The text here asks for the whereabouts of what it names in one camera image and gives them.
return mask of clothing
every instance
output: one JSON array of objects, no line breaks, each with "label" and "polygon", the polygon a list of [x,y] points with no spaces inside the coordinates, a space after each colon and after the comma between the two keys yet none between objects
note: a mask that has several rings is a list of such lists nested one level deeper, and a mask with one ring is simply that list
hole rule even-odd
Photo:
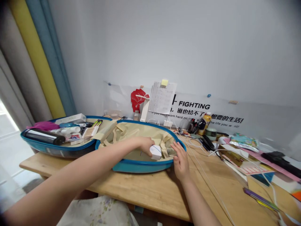
[{"label": "clothing", "polygon": [[128,206],[108,196],[73,200],[57,226],[113,225],[138,226]]}]

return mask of grey curtain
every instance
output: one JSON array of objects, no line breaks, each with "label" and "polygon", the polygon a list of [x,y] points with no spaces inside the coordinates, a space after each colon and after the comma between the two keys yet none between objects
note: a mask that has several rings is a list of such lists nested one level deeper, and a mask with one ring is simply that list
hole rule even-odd
[{"label": "grey curtain", "polygon": [[[0,24],[0,49],[3,53],[0,57],[1,81],[9,87],[2,90],[1,84],[1,99],[19,129],[23,130],[34,122],[52,119],[52,115],[9,7],[5,6],[3,12]],[[14,104],[8,101],[13,98],[9,93],[15,95]],[[25,112],[26,123],[17,106]]]},{"label": "grey curtain", "polygon": [[0,52],[0,98],[20,130],[34,123],[2,52]]}]

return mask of black tumbler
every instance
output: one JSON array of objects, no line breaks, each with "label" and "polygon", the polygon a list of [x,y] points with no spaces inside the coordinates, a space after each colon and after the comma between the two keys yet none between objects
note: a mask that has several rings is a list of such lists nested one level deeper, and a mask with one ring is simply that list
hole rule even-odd
[{"label": "black tumbler", "polygon": [[40,129],[28,129],[24,132],[24,136],[54,145],[62,145],[66,140],[66,138],[62,135],[57,135],[55,133],[43,131]]}]

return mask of orange juice bottle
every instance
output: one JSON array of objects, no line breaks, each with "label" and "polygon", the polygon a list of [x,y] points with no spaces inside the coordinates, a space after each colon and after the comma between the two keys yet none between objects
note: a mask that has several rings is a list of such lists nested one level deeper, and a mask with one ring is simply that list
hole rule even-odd
[{"label": "orange juice bottle", "polygon": [[201,119],[201,124],[200,124],[200,128],[198,130],[198,134],[199,135],[204,135],[205,134],[205,130],[207,129],[209,123],[211,122],[211,112],[207,112],[203,118]]}]

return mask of pink folder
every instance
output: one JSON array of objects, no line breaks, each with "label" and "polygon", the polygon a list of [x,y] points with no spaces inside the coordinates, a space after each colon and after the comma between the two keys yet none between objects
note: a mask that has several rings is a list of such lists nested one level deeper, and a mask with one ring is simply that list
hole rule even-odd
[{"label": "pink folder", "polygon": [[[230,144],[230,138],[227,138],[227,139],[224,139],[224,141],[227,143],[227,144]],[[274,164],[274,163],[271,163],[269,160],[261,157],[261,154],[263,153],[262,151],[259,150],[259,153],[255,153],[253,151],[250,151],[248,149],[245,149],[245,148],[241,148],[241,147],[238,147],[240,148],[241,150],[247,152],[249,155],[253,156],[254,158],[256,158],[257,160],[261,161],[262,163],[274,168],[275,170],[277,170],[278,172],[286,175],[287,177],[291,178],[292,180],[294,181],[297,181],[297,182],[301,182],[301,179],[293,174],[291,174],[290,172],[286,171],[285,169],[281,168],[280,166]]]}]

